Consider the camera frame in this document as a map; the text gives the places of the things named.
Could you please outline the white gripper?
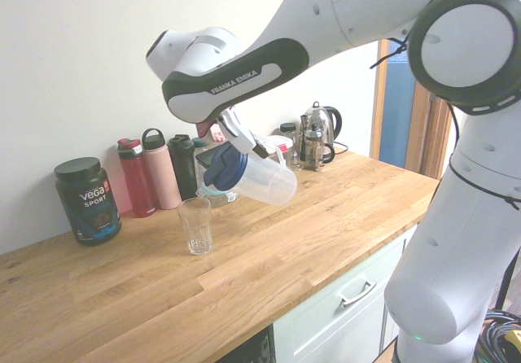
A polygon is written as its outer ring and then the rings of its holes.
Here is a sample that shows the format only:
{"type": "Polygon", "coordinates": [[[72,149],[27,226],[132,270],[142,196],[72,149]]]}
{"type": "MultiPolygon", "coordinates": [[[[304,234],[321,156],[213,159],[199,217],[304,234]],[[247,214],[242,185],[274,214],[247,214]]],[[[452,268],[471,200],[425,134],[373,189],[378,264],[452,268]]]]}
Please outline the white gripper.
{"type": "Polygon", "coordinates": [[[265,148],[278,148],[280,146],[278,138],[273,136],[257,136],[255,140],[249,128],[241,122],[232,107],[226,108],[217,117],[217,123],[227,140],[240,153],[247,154],[254,151],[262,159],[266,159],[269,152],[265,148]]]}

